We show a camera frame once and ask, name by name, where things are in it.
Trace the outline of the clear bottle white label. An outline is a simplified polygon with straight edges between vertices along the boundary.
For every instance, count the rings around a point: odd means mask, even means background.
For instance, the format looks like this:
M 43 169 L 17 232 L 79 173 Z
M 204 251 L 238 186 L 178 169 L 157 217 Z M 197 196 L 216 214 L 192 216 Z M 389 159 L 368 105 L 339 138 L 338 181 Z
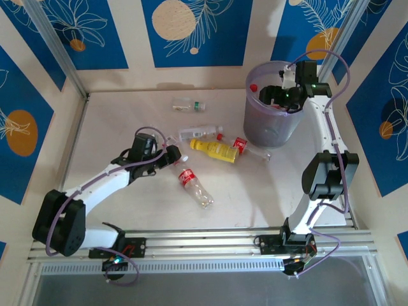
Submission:
M 211 139 L 215 138 L 220 133 L 223 133 L 223 127 L 219 125 L 190 126 L 179 129 L 178 138 L 182 142 L 193 138 Z

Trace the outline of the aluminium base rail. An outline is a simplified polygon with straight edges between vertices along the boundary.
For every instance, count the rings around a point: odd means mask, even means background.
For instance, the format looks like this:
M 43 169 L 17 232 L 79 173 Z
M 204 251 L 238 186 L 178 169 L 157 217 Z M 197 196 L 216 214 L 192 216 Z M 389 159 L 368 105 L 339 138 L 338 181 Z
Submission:
M 318 227 L 316 231 L 323 234 L 316 237 L 319 256 L 328 254 L 336 245 L 334 239 L 326 238 L 326 235 L 340 240 L 341 245 L 335 252 L 338 256 L 377 253 L 374 238 L 367 229 L 355 229 L 349 226 Z M 259 248 L 254 245 L 255 237 L 277 234 L 279 234 L 278 228 L 128 231 L 126 233 L 131 238 L 146 239 L 146 260 L 258 258 L 261 254 Z

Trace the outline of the translucent purple plastic bin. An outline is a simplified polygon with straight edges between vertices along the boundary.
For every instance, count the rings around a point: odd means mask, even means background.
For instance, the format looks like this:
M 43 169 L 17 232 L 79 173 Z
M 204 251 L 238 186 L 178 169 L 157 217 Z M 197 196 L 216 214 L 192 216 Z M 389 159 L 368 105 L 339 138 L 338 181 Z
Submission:
M 269 61 L 252 68 L 245 80 L 246 102 L 244 113 L 244 133 L 253 144 L 264 149 L 283 146 L 291 137 L 304 117 L 304 112 L 288 114 L 259 100 L 260 90 L 268 85 L 282 85 L 279 71 L 289 63 L 286 61 Z M 258 86 L 252 92 L 250 84 Z

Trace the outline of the yellow plastic bottle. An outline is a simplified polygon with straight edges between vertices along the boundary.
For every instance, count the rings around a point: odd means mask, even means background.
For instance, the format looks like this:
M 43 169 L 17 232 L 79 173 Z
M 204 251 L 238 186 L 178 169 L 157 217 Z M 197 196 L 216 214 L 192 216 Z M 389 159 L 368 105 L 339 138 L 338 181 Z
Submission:
M 237 148 L 220 142 L 203 142 L 194 138 L 190 141 L 189 146 L 193 150 L 206 153 L 207 156 L 213 159 L 228 163 L 234 163 L 239 155 Z

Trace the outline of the aluminium frame post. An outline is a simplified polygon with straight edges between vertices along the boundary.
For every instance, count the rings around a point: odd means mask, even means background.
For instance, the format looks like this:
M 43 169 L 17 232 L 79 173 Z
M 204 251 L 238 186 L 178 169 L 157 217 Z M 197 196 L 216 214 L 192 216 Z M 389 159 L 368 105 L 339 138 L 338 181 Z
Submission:
M 81 95 L 81 97 L 84 99 L 87 99 L 89 97 L 89 92 L 83 85 L 75 65 L 64 48 L 46 13 L 41 7 L 41 4 L 37 2 L 37 0 L 22 0 L 22 3 L 27 14 L 37 28 L 43 41 L 47 45 L 49 51 L 52 53 L 63 73 L 70 80 L 71 84 L 74 86 L 79 95 Z
M 318 73 L 320 81 L 328 83 L 332 77 L 333 68 L 336 63 L 340 62 L 337 55 L 346 59 L 345 49 L 347 46 L 351 46 L 349 41 L 352 38 L 360 19 L 365 13 L 369 2 L 370 0 L 353 0 L 351 3 L 351 8 L 347 13 L 331 48 L 326 52 L 326 57 L 324 58 L 323 64 Z

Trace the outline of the clear bottle green cap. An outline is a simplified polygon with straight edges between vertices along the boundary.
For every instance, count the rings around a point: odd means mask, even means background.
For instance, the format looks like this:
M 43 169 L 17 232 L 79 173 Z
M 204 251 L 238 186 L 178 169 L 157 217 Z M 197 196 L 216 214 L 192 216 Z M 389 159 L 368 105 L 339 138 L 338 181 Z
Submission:
M 171 107 L 176 112 L 204 112 L 206 104 L 192 98 L 173 98 Z

